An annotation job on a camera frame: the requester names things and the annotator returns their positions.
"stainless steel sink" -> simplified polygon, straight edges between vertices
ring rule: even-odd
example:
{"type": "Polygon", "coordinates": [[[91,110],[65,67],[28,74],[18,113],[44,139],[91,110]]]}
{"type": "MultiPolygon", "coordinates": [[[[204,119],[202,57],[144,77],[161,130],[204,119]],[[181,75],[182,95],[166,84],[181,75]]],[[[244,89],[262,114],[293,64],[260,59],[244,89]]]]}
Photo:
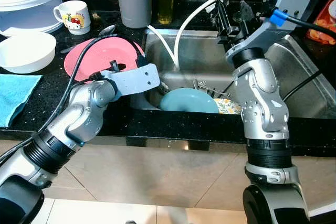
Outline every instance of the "stainless steel sink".
{"type": "MultiPolygon", "coordinates": [[[[173,48],[177,30],[159,30],[173,48]]],[[[179,46],[180,71],[174,69],[172,59],[161,41],[148,30],[144,36],[143,48],[149,62],[156,64],[160,79],[173,90],[180,87],[192,88],[193,80],[205,81],[206,86],[223,91],[232,81],[233,66],[225,60],[223,45],[217,44],[215,31],[185,31],[179,46]]],[[[274,44],[266,53],[280,83],[283,97],[298,83],[318,69],[306,53],[290,36],[274,44]]],[[[234,88],[230,88],[230,99],[236,100],[234,88]]],[[[153,109],[162,99],[158,89],[133,99],[137,109],[153,109]]],[[[301,118],[336,119],[335,89],[323,75],[305,85],[286,102],[291,116],[301,118]]]]}

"cartoon mug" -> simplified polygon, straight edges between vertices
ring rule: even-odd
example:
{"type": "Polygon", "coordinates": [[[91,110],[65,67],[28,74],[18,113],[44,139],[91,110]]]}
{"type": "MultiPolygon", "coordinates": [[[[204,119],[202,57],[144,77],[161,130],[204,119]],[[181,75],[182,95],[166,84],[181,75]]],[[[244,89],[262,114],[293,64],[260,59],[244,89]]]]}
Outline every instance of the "cartoon mug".
{"type": "Polygon", "coordinates": [[[64,23],[69,32],[75,35],[86,34],[90,31],[90,15],[85,2],[71,0],[54,8],[55,18],[64,23]]]}

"white tube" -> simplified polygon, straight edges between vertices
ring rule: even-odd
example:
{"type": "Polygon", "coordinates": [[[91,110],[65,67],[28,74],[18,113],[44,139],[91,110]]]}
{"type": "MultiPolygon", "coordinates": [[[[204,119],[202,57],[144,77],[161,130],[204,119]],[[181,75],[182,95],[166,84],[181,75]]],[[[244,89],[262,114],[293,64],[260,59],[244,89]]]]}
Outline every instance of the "white tube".
{"type": "Polygon", "coordinates": [[[167,49],[167,52],[168,54],[170,55],[170,57],[172,58],[173,62],[174,62],[174,65],[176,67],[177,70],[180,69],[180,66],[179,66],[179,59],[174,57],[174,54],[173,54],[173,51],[170,49],[170,47],[168,46],[167,42],[165,41],[165,39],[162,37],[162,35],[159,33],[158,30],[156,30],[154,27],[152,27],[151,25],[148,25],[148,28],[153,32],[155,33],[158,38],[161,40],[162,44],[164,45],[164,47],[167,49]]]}
{"type": "Polygon", "coordinates": [[[179,31],[177,32],[176,35],[176,39],[175,39],[175,45],[174,45],[174,55],[175,58],[178,60],[178,44],[180,42],[180,37],[182,35],[183,30],[185,29],[185,27],[189,24],[189,22],[200,12],[202,11],[205,7],[207,7],[208,5],[212,4],[213,2],[215,2],[217,0],[208,0],[207,2],[205,2],[203,5],[201,5],[199,8],[197,8],[195,11],[193,11],[189,17],[183,22],[182,26],[180,27],[179,31]]]}

